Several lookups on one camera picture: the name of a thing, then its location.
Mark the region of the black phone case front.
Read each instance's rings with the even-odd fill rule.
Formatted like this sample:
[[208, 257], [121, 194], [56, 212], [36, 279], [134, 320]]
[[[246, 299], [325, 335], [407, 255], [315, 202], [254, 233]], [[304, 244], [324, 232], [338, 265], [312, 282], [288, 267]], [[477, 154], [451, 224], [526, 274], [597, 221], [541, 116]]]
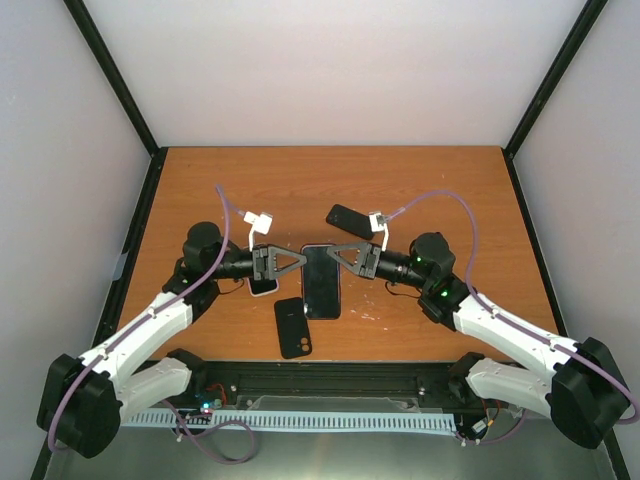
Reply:
[[278, 300], [274, 314], [281, 357], [291, 360], [312, 353], [312, 342], [301, 297]]

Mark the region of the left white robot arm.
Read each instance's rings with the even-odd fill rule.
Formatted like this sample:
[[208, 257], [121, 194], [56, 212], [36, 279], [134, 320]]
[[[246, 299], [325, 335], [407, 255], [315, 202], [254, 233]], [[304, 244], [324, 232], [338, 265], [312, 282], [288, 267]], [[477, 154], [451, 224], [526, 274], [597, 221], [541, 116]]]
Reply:
[[153, 405], [208, 390], [204, 361], [184, 350], [142, 365], [160, 346], [194, 324], [220, 296], [221, 279], [277, 280], [305, 265], [304, 255], [275, 245], [242, 249], [211, 222], [192, 226], [182, 256], [161, 292], [117, 333], [78, 357], [60, 355], [48, 369], [36, 423], [50, 450], [67, 447], [93, 458], [121, 425]]

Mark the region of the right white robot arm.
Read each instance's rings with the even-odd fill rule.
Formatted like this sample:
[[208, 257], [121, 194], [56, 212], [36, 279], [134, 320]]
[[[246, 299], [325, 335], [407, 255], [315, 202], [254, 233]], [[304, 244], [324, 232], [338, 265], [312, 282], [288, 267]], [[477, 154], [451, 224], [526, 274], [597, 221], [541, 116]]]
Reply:
[[432, 322], [473, 337], [516, 361], [480, 357], [464, 369], [464, 382], [482, 399], [494, 399], [549, 418], [573, 443], [598, 447], [624, 413], [636, 408], [609, 348], [553, 334], [513, 315], [453, 272], [455, 256], [441, 233], [425, 233], [408, 254], [361, 242], [332, 246], [330, 258], [355, 275], [414, 287]]

